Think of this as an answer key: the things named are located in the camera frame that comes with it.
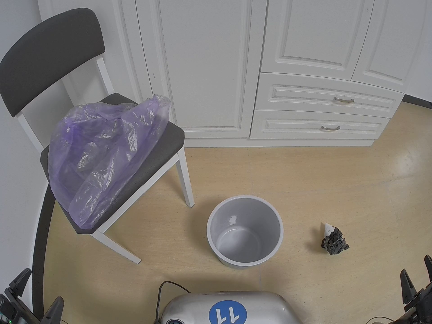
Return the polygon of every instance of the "crumpled trash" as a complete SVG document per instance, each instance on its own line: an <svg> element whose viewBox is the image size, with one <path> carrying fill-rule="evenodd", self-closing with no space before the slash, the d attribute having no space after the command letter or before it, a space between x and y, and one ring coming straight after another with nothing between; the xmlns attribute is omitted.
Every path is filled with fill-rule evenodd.
<svg viewBox="0 0 432 324"><path fill-rule="evenodd" d="M349 249L349 245L342 237L342 232L326 223L324 229L324 239L321 242L321 247L325 248L329 254L339 254L343 250Z"/></svg>
<svg viewBox="0 0 432 324"><path fill-rule="evenodd" d="M170 101L90 103L72 108L50 142L48 174L60 205L82 229L94 227L162 136Z"/></svg>

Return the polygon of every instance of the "drawer handle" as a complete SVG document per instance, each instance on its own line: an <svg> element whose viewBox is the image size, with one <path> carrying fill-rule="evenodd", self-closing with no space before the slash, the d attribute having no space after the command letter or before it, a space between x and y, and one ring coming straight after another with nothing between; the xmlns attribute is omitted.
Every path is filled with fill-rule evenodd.
<svg viewBox="0 0 432 324"><path fill-rule="evenodd" d="M354 99L344 100L344 99L339 99L337 96L334 96L334 100L338 101L338 102L343 102L343 103L353 103L354 102Z"/></svg>
<svg viewBox="0 0 432 324"><path fill-rule="evenodd" d="M337 130L340 130L340 126L338 126L338 127L336 127L336 128L329 128L329 127L321 126L321 128L322 128L323 130L326 130L326 131L337 131Z"/></svg>

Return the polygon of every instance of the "wooden floor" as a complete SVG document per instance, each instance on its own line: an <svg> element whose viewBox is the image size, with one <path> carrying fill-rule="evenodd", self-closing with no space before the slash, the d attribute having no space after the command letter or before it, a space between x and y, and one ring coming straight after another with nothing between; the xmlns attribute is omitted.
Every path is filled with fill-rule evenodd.
<svg viewBox="0 0 432 324"><path fill-rule="evenodd" d="M61 295L69 324L153 323L158 287L171 280L192 292L277 292L304 323L396 319L400 271L417 289L429 282L431 127L432 110L402 103L371 147L186 149L195 206L186 206L174 167L108 230L139 265L75 234L56 206L45 310ZM272 203L285 230L276 255L246 270L222 265L206 238L213 208L238 194ZM320 247L324 222L343 232L349 250L330 256ZM178 294L167 285L162 306Z"/></svg>

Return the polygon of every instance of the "white chair frame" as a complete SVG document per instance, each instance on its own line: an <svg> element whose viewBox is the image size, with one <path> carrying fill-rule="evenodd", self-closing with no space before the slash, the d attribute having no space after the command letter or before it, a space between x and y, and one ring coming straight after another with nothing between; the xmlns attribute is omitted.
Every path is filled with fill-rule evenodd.
<svg viewBox="0 0 432 324"><path fill-rule="evenodd" d="M99 73L102 78L102 82L105 85L107 96L115 93L113 85L111 83L111 79L109 78L108 71L105 66L104 59L102 55L95 57L96 64L99 69ZM37 149L39 153L44 149L39 139L36 137L35 133L31 129L29 123L23 115L23 112L20 111L17 114L17 118L21 126L23 127L25 133ZM191 180L189 178L189 171L187 170L186 156L185 156L185 148L182 147L174 156L172 156L168 162L165 163L143 186L141 186L129 199L105 222L103 223L92 235L95 239L99 240L102 244L109 247L111 250L116 251L132 262L138 264L141 262L136 255L132 252L128 251L124 247L120 246L116 242L112 241L108 236L105 235L106 230L111 227L117 219L126 212L128 208L130 208L133 203L135 203L138 198L140 198L153 184L159 180L159 178L164 175L173 165L176 165L178 176L180 178L181 188L183 190L184 199L188 207L191 207L195 204L194 196L192 195L192 186Z"/></svg>

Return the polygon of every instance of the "chair leg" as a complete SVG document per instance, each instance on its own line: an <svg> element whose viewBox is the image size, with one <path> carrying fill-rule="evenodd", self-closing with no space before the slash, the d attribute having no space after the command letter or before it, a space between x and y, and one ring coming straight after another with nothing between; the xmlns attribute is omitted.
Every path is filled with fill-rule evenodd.
<svg viewBox="0 0 432 324"><path fill-rule="evenodd" d="M91 234L91 236L94 237L96 240L99 240L102 244L109 247L111 250L116 251L117 253L131 260L135 264L139 264L139 262L141 262L141 259L139 259L136 255L134 255L124 247L120 246L116 242L112 241L108 236L106 236L99 230L96 230L93 234Z"/></svg>
<svg viewBox="0 0 432 324"><path fill-rule="evenodd" d="M188 207L192 208L195 204L194 195L192 194L191 180L189 171L187 170L185 148L181 148L178 152L178 161L176 162L178 177L180 178L181 189L183 190L184 199Z"/></svg>

